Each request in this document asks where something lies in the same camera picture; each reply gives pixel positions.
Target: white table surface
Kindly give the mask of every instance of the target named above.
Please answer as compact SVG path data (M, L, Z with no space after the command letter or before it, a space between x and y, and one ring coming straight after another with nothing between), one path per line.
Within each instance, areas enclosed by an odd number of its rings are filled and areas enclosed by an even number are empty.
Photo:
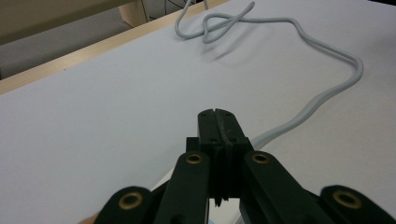
M210 11L236 14L247 0ZM202 13L182 30L201 26ZM356 189L396 217L396 7L361 0L257 1L359 56L362 80L270 143L306 189ZM233 112L253 138L292 118L353 67L288 23L237 24L219 42L167 27L0 96L0 223L77 223L127 186L151 188L196 136L196 115Z

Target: wooden edge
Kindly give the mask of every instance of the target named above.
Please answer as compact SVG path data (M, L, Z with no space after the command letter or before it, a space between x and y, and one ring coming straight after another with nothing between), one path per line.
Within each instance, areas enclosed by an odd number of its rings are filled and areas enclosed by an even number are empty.
M216 7L228 1L229 0L210 0L208 1L208 4L209 7ZM194 16L200 12L203 12L204 10L205 7L203 2L190 6L185 18ZM93 58L108 50L114 49L129 41L135 40L143 35L147 35L167 25L173 24L179 14L180 11L172 13L170 15L159 18L158 20L148 22L132 30L123 32L119 35L114 35L108 39L90 45L84 49L79 49L75 52L64 55L63 57L60 57L48 63L43 63L37 67L21 72L15 76L0 80L0 95L37 81L43 77L51 76L57 72L72 67L76 64L85 62L90 58Z
M128 4L134 0L18 0L0 7L0 45Z
M143 0L135 0L132 3L120 6L119 11L122 20L132 27L137 27L149 21Z

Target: white cable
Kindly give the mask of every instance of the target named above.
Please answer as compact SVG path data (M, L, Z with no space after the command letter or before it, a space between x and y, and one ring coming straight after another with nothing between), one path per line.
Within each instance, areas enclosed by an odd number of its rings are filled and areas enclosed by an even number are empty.
M206 0L204 0L205 2L205 9L208 9L208 5ZM314 112L322 105L324 104L327 100L329 100L330 98L334 97L334 95L340 93L341 91L344 91L346 89L348 89L349 87L353 86L355 83L357 83L360 79L361 76L363 74L363 63L361 61L361 59L359 59L358 57L356 57L353 54L350 54L344 50L341 49L337 49L329 44L326 44L324 42L321 42L315 38L313 38L312 36L308 35L303 28L301 27L300 23L297 22L297 20L293 19L293 18L288 18L288 17L282 17L282 18L266 18L266 19L251 19L251 18L244 18L244 16L246 14L249 13L249 11L251 9L253 9L254 7L254 2L251 2L246 8L245 10L243 10L240 14L236 15L236 16L231 16L231 15L227 15L227 14L222 14L222 13L211 13L208 14L207 16L204 17L204 30L194 33L194 34L183 34L180 32L179 30L179 25L181 22L181 19L184 17L184 15L187 12L187 9L189 7L191 3L191 0L189 0L186 3L186 6L183 8L183 10L181 11L180 16L177 18L177 21L175 23L175 31L177 33L177 35L179 35L182 38L185 39L191 39L191 38L195 38L197 36L202 35L203 36L203 42L206 44L209 43L213 43L216 40L220 39L222 36L224 36L231 28L234 24L236 24L237 22L241 21L241 22L251 22L251 23L265 23L265 22L289 22L292 23L294 25L294 27L296 28L298 34L301 36L301 38L307 42L308 44L320 47L322 49L326 49L328 51L331 51L337 55L340 55L346 59L349 59L350 61L352 61L354 67L355 67L355 72L352 74L352 76L346 80L345 82L338 84L334 87L329 88L328 90L322 92L321 94L315 96L311 101L308 102L308 104L306 104L306 106L300 111L300 113L298 113L293 119L289 120L288 122L270 130L267 131L265 133L260 134L259 136L253 138L251 140L251 144L253 145L254 149L256 150L260 150L262 149L265 145L267 145L269 142L271 142L272 140L274 140L275 138L279 137L280 135L282 135L283 133L286 133L294 128L296 128L297 126L299 126L300 124L302 124L304 121L306 121L309 117L311 117L312 114L314 114ZM221 21L215 25L212 26L208 26L207 22L209 19L211 18L223 18L225 19L225 21ZM218 30L220 28L223 28L223 30L213 36L213 37L209 37L210 32Z

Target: floor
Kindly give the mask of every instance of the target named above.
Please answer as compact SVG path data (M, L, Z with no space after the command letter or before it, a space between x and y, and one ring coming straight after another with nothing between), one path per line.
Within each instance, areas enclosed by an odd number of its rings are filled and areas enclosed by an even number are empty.
M184 0L144 0L150 20L181 9ZM123 22L117 8L83 20L31 35L0 46L0 78L49 62L65 54L132 29Z

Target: wooden table edge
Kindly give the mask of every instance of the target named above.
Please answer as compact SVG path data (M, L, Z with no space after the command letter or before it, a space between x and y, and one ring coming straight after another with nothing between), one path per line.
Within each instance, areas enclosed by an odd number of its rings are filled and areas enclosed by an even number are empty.
M208 1L208 4L209 7L216 7L228 1L229 0L210 0ZM203 3L190 6L185 18L194 16L200 12L203 12L204 10L205 7ZM163 27L171 25L175 22L179 14L180 11L172 13L170 15L159 18L158 20L151 21L141 26L135 27L134 29L123 32L119 35L114 35L108 39L90 45L84 49L79 49L53 61L43 63L37 67L21 72L15 76L5 78L0 81L0 94L13 91L19 87L35 82L43 77L48 77L56 74L57 72L72 67L76 64L83 63L90 58L98 56L127 42L135 40L143 35L147 35Z

